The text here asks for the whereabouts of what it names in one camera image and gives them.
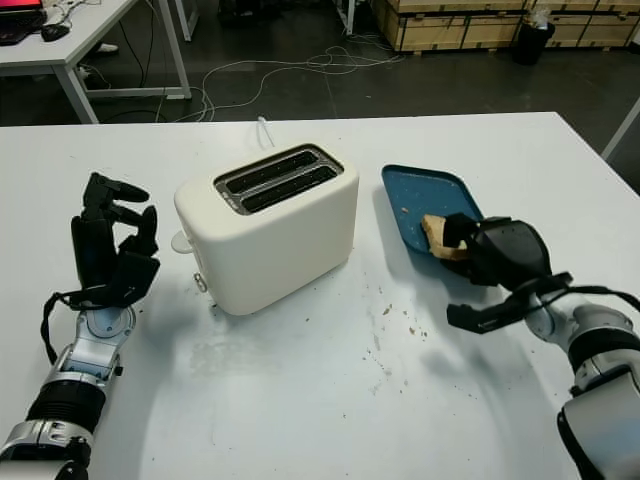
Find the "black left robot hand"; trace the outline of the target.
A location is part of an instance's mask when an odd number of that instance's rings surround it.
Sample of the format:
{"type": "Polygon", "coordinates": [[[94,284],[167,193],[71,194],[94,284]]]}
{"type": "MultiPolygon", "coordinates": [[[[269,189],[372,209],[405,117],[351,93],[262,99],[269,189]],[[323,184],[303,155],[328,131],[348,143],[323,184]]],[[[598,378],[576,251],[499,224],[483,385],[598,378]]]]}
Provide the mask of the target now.
{"type": "Polygon", "coordinates": [[[90,175],[83,210],[71,220],[76,269],[81,290],[74,303],[128,307],[146,296],[160,261],[158,218],[152,205],[137,213],[120,203],[144,203],[149,194],[134,185],[90,175]]]}

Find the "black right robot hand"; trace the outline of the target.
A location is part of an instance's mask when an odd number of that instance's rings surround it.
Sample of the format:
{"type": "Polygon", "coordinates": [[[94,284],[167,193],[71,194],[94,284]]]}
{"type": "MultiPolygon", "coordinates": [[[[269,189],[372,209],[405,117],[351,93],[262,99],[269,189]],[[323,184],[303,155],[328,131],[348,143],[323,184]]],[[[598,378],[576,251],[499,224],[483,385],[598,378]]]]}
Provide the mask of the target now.
{"type": "Polygon", "coordinates": [[[445,218],[446,247],[465,244],[461,260],[441,263],[450,271],[479,286],[501,286],[510,292],[552,275],[549,251],[539,233],[528,223],[510,217],[480,222],[457,213],[445,218]]]}

